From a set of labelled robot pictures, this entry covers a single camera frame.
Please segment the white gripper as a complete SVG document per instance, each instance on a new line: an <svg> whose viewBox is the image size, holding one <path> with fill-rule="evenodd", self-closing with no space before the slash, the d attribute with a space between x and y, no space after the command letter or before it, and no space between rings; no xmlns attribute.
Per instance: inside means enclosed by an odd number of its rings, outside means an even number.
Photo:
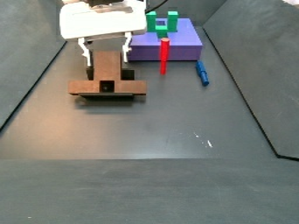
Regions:
<svg viewBox="0 0 299 224"><path fill-rule="evenodd" d="M145 33L145 0L61 0L59 35L77 40L92 67L88 46L98 44L104 51L122 51L122 61L134 35Z"/></svg>

